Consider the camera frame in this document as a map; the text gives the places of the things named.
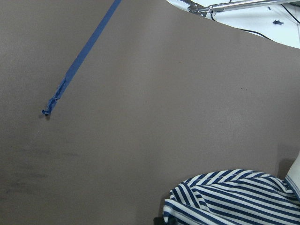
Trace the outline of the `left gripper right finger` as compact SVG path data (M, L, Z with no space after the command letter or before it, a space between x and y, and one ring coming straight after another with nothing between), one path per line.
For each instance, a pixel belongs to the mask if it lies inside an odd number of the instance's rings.
M169 217L167 221L167 225L177 225L177 218Z

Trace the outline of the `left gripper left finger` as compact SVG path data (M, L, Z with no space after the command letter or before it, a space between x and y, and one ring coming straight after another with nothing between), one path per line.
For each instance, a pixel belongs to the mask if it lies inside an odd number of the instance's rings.
M164 218L163 217L155 217L153 219L154 225L164 225Z

